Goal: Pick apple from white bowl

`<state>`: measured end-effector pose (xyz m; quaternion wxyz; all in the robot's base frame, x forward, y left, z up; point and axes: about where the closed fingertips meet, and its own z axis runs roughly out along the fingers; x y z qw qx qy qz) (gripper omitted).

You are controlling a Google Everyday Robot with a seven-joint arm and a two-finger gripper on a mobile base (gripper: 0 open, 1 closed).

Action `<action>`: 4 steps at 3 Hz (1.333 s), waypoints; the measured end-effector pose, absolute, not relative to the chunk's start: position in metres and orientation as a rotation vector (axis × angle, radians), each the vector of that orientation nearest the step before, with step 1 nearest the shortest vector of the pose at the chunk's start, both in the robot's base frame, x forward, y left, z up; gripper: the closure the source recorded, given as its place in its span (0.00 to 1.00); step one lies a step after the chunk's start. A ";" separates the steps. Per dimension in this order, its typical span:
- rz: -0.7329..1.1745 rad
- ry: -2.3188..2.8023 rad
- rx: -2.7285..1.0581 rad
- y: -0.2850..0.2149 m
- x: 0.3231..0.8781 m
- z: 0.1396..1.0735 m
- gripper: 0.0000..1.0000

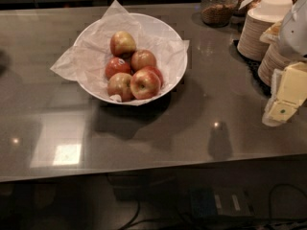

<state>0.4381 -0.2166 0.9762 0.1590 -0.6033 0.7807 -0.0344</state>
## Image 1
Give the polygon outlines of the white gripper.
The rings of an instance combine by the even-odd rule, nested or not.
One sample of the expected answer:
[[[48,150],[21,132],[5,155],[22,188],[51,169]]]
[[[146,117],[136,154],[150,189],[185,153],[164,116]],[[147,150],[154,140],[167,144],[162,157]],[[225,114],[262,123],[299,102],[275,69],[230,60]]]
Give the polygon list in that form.
[[[265,30],[260,41],[277,42],[279,52],[288,59],[307,60],[307,0],[297,0],[283,21]],[[307,100],[307,63],[290,64],[272,74],[271,97],[262,117],[269,127],[286,124]]]

